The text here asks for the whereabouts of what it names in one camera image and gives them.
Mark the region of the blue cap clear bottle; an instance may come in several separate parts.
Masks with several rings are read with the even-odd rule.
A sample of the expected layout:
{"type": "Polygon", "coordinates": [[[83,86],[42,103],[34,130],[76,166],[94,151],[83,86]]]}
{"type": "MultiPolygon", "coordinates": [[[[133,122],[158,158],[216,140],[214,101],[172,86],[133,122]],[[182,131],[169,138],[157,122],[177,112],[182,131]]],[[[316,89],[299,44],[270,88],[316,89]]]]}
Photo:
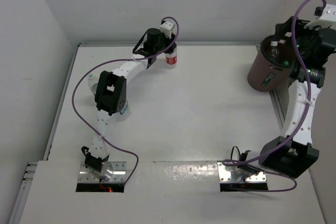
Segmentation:
{"type": "Polygon", "coordinates": [[[276,59],[279,56],[278,41],[270,42],[270,56],[276,59]]]}

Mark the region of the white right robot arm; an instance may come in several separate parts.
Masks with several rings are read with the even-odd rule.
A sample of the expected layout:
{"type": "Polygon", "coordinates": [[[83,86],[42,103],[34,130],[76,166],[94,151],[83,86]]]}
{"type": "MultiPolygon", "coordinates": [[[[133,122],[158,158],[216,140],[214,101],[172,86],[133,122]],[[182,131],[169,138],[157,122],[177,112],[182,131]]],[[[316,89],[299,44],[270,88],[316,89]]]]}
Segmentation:
{"type": "Polygon", "coordinates": [[[248,174],[269,170],[298,178],[318,159],[319,151],[312,146],[311,124],[318,95],[324,85],[324,64],[335,52],[335,18],[323,14],[313,21],[297,19],[294,46],[290,45],[292,18],[276,25],[275,37],[283,39],[290,52],[298,52],[293,62],[288,87],[289,102],[280,136],[265,144],[260,153],[241,154],[237,168],[248,174]]]}

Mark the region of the green plastic bottle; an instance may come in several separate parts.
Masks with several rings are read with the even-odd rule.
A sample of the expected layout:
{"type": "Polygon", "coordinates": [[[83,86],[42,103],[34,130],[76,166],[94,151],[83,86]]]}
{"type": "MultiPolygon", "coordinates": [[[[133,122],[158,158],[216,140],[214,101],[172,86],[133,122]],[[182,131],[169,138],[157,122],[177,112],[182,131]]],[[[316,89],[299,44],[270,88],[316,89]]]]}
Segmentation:
{"type": "Polygon", "coordinates": [[[283,65],[284,65],[285,67],[288,67],[288,66],[290,66],[290,64],[289,64],[289,62],[288,62],[288,61],[284,61],[284,62],[283,62],[283,65]]]}

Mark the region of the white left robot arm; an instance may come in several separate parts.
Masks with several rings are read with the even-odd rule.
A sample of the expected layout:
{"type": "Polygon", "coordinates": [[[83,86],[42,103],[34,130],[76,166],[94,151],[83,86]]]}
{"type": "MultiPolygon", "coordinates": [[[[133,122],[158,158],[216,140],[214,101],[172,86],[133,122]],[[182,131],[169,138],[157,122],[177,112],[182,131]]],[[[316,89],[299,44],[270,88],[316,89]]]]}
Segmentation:
{"type": "Polygon", "coordinates": [[[173,24],[164,22],[159,28],[149,28],[132,50],[132,58],[112,71],[103,71],[98,80],[90,84],[97,109],[96,136],[89,147],[83,146],[81,151],[85,157],[85,165],[96,173],[102,173],[108,161],[111,144],[105,137],[111,119],[123,115],[129,107],[127,85],[138,74],[150,68],[157,56],[165,54],[166,62],[177,62],[176,39],[178,32],[173,32],[173,24]]]}

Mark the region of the blue label clear bottle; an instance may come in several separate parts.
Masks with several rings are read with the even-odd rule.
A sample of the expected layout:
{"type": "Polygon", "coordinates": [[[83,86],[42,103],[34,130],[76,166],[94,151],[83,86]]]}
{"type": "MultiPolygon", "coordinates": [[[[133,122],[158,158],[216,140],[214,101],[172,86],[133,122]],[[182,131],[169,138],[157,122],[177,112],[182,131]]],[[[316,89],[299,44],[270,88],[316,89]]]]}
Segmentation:
{"type": "Polygon", "coordinates": [[[128,101],[126,101],[124,107],[117,114],[117,121],[118,122],[125,121],[130,117],[130,115],[131,115],[131,109],[130,109],[128,101]]]}

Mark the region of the red cap labelled bottle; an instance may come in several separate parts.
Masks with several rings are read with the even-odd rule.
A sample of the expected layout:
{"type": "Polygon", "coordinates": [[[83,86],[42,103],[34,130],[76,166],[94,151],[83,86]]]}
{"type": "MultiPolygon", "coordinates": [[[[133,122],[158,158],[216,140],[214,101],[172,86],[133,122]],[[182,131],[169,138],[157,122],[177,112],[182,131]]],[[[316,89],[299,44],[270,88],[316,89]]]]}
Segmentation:
{"type": "Polygon", "coordinates": [[[165,54],[166,66],[169,69],[174,68],[177,65],[177,48],[175,47],[171,52],[165,54]]]}

